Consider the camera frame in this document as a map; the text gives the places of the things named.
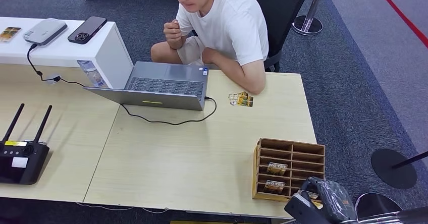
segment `smartphone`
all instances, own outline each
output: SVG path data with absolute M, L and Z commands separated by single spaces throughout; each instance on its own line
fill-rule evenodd
M 106 18 L 91 16 L 71 33 L 68 40 L 73 43 L 86 44 L 106 22 Z

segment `man's hand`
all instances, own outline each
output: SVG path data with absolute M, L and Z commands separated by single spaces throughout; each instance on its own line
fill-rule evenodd
M 164 34 L 167 39 L 167 43 L 172 49 L 179 49 L 183 45 L 183 39 L 181 35 L 180 25 L 177 20 L 167 22 L 164 24 Z
M 202 52 L 202 62 L 204 64 L 213 64 L 218 54 L 217 50 L 206 47 Z

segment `gray carpet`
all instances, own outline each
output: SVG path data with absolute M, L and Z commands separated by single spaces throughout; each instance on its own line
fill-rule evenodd
M 428 0 L 393 1 L 428 35 Z M 428 151 L 427 48 L 386 0 L 333 2 L 416 150 Z
M 302 11 L 307 12 L 309 5 L 310 0 Z M 133 61 L 150 59 L 150 46 L 163 40 L 162 24 L 174 18 L 176 11 L 176 0 L 3 0 L 0 3 L 0 16 L 83 20 L 98 15 L 116 21 Z M 371 170 L 370 155 L 376 149 L 391 148 L 406 156 L 415 155 L 416 150 L 331 0 L 321 0 L 317 17 L 325 24 L 320 35 L 304 37 L 290 32 L 284 44 L 281 70 L 302 75 L 317 141 L 326 146 L 327 179 L 345 186 L 354 200 L 365 192 L 378 192 L 391 197 L 404 209 L 426 206 L 428 172 L 422 163 L 415 164 L 419 179 L 409 190 L 389 187 Z M 172 219 L 230 221 L 232 218 L 175 211 L 154 215 L 140 209 L 113 212 L 34 200 L 0 199 L 0 206 L 0 216 L 11 214 L 11 209 L 30 211 L 33 216 L 24 223 L 167 223 Z M 237 221 L 250 220 L 237 218 Z

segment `chrome pole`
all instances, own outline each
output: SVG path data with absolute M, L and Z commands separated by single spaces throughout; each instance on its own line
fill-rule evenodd
M 312 0 L 308 14 L 298 16 L 294 19 L 293 30 L 305 36 L 315 36 L 323 29 L 323 24 L 315 18 L 316 8 L 319 0 Z

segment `plastic bottle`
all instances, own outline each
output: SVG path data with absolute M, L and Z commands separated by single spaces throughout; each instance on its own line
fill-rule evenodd
M 98 70 L 96 69 L 92 61 L 77 60 L 77 63 L 80 65 L 82 70 L 88 76 L 93 86 L 100 87 L 105 84 L 104 79 L 99 74 Z

